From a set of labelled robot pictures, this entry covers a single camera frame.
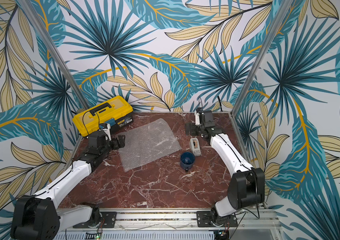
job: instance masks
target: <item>palm frond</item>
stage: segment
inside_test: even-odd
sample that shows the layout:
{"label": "palm frond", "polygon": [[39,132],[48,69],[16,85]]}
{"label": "palm frond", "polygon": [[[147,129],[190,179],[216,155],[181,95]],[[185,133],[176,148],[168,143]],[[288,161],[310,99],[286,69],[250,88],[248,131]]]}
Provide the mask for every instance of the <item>palm frond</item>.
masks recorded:
{"label": "palm frond", "polygon": [[238,114],[238,118],[236,118],[238,128],[241,133],[241,137],[246,145],[247,151],[255,155],[255,149],[251,140],[250,134],[260,128],[260,126],[254,127],[255,123],[258,121],[259,114],[258,112],[252,113],[253,106],[251,108],[247,108],[244,112]]}
{"label": "palm frond", "polygon": [[209,64],[202,57],[200,59],[207,66],[196,65],[196,70],[200,72],[200,78],[196,86],[199,91],[203,91],[199,98],[207,95],[205,101],[213,97],[212,101],[214,102],[218,96],[221,96],[222,100],[226,98],[226,101],[228,101],[233,85],[235,83],[244,83],[253,63],[250,62],[250,58],[247,58],[244,62],[242,62],[243,58],[239,58],[235,62],[233,51],[231,51],[231,61],[229,62],[225,51],[223,52],[225,59],[225,63],[223,63],[215,47],[213,51],[214,57],[208,53],[213,61],[213,65]]}
{"label": "palm frond", "polygon": [[318,239],[312,233],[314,232],[320,239],[340,240],[340,194],[331,172],[329,169],[327,171],[329,183],[324,177],[321,180],[325,183],[325,195],[320,190],[298,204],[306,216],[294,209],[287,209],[287,211],[298,216],[310,229],[296,222],[290,225],[300,229],[312,239]]}
{"label": "palm frond", "polygon": [[108,58],[110,61],[113,76],[115,76],[116,68],[119,68],[126,79],[127,74],[123,67],[126,67],[131,75],[133,75],[131,68],[142,72],[136,65],[146,66],[142,62],[147,60],[139,54],[151,54],[151,52],[139,50],[138,48],[151,40],[146,42],[139,42],[139,40],[152,31],[141,35],[138,35],[138,32],[142,31],[150,22],[139,25],[141,22],[139,19],[130,27],[127,27],[133,12],[131,11],[124,19],[122,18],[123,1],[119,1],[119,5],[116,7],[115,0],[112,0],[110,14],[108,12],[109,6],[107,0],[103,1],[103,12],[99,1],[95,0],[94,2],[94,12],[88,1],[85,0],[88,14],[75,1],[71,2],[78,9],[81,16],[68,8],[66,10],[75,18],[80,26],[67,21],[63,21],[63,23],[79,32],[82,36],[66,32],[66,36],[70,36],[80,41],[80,43],[65,42],[65,44],[87,48],[87,50],[71,51],[72,53],[84,54],[76,59],[104,56],[105,59]]}
{"label": "palm frond", "polygon": [[34,69],[36,74],[26,73],[34,80],[30,82],[39,85],[43,90],[37,89],[23,89],[32,93],[40,93],[40,95],[32,98],[29,102],[35,104],[43,104],[50,109],[51,114],[56,119],[63,117],[63,126],[66,128],[66,122],[71,124],[71,119],[74,116],[75,111],[79,108],[76,104],[73,96],[69,92],[70,85],[66,81],[60,69],[56,66],[55,61],[47,63],[49,70],[45,70],[43,66],[39,65],[43,69],[44,73],[37,69]]}
{"label": "palm frond", "polygon": [[299,35],[298,24],[296,25],[291,43],[289,42],[288,35],[285,35],[285,50],[283,52],[281,45],[278,45],[278,55],[276,56],[274,52],[270,53],[273,57],[274,65],[268,62],[270,71],[264,71],[278,84],[266,103],[275,99],[270,108],[271,110],[276,106],[276,103],[278,103],[277,110],[274,112],[273,117],[280,111],[280,123],[282,122],[284,109],[288,122],[290,119],[290,111],[292,111],[294,117],[296,117],[296,103],[299,106],[303,106],[300,97],[323,103],[323,101],[312,97],[312,94],[308,93],[307,90],[337,94],[326,89],[307,85],[308,83],[340,81],[339,78],[324,76],[325,74],[335,72],[337,69],[315,70],[318,66],[328,63],[337,56],[333,55],[321,60],[321,58],[340,41],[340,35],[333,39],[339,29],[337,28],[331,31],[335,23],[336,22],[325,29],[325,20],[313,31],[316,21],[314,21],[310,27],[307,27],[306,18],[302,32]]}

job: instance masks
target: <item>black mounting plate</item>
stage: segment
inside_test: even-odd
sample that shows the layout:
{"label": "black mounting plate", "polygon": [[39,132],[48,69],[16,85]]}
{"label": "black mounting plate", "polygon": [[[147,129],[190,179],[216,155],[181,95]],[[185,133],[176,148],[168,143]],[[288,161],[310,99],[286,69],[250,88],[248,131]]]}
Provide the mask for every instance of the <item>black mounting plate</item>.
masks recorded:
{"label": "black mounting plate", "polygon": [[[229,225],[230,227],[237,227],[238,223],[237,223],[237,220],[234,218],[235,216],[230,215],[229,218],[225,221],[226,225]],[[211,222],[210,211],[197,211],[196,219],[197,219],[198,227],[215,227]]]}
{"label": "black mounting plate", "polygon": [[[114,228],[116,212],[100,212],[100,213],[102,214],[101,222],[103,221],[103,219],[105,219],[102,228]],[[94,228],[94,227],[90,226],[87,222],[83,222],[74,225],[73,228]]]}

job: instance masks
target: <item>bubble wrap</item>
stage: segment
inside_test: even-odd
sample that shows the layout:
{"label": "bubble wrap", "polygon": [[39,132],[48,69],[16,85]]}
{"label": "bubble wrap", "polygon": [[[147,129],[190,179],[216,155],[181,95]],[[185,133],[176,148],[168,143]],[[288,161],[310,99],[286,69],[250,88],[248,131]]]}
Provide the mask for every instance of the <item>bubble wrap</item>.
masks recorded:
{"label": "bubble wrap", "polygon": [[162,118],[119,135],[126,136],[126,146],[119,148],[125,172],[182,149]]}

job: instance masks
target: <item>blue mug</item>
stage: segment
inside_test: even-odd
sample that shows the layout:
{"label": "blue mug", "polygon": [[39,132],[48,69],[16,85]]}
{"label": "blue mug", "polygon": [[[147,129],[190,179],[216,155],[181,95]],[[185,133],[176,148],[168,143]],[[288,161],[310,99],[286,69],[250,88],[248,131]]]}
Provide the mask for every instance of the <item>blue mug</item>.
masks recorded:
{"label": "blue mug", "polygon": [[189,169],[193,167],[193,164],[195,162],[195,156],[191,152],[184,152],[181,154],[181,167],[188,172]]}

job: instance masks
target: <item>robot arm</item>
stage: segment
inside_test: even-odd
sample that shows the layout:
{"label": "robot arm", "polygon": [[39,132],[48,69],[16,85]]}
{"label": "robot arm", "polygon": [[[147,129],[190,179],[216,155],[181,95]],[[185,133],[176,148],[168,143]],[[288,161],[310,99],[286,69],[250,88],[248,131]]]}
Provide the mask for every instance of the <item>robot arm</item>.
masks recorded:
{"label": "robot arm", "polygon": [[211,220],[221,225],[223,220],[240,209],[264,202],[264,172],[255,169],[236,150],[227,134],[215,126],[211,111],[197,108],[195,125],[186,124],[186,133],[201,136],[217,151],[228,168],[231,181],[228,195],[211,209]]}
{"label": "robot arm", "polygon": [[101,217],[95,204],[56,210],[64,197],[103,162],[111,150],[124,147],[124,138],[111,139],[110,133],[96,131],[89,135],[89,147],[71,166],[51,183],[32,196],[17,199],[11,226],[11,238],[19,240],[50,240],[78,223],[95,227]]}

